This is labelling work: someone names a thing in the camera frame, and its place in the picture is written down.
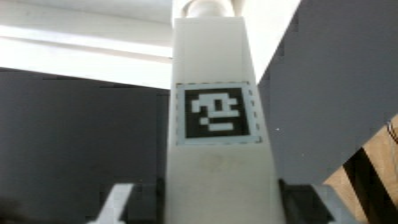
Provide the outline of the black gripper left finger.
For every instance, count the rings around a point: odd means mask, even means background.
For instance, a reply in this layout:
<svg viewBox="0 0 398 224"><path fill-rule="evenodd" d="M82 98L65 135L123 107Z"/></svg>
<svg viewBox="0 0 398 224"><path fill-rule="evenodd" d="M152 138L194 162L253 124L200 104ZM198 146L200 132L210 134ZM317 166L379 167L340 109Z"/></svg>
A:
<svg viewBox="0 0 398 224"><path fill-rule="evenodd" d="M143 199L146 193L153 194L153 217L132 218L132 204ZM104 198L102 207L88 224L164 224L166 181L157 179L153 184L143 182L120 182L113 184Z"/></svg>

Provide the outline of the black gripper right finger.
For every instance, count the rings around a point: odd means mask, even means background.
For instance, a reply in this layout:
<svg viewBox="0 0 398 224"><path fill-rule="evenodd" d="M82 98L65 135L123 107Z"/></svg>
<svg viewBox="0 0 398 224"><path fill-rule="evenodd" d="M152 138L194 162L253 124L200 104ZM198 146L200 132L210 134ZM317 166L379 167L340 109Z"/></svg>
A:
<svg viewBox="0 0 398 224"><path fill-rule="evenodd" d="M361 224L328 185L280 180L287 224Z"/></svg>

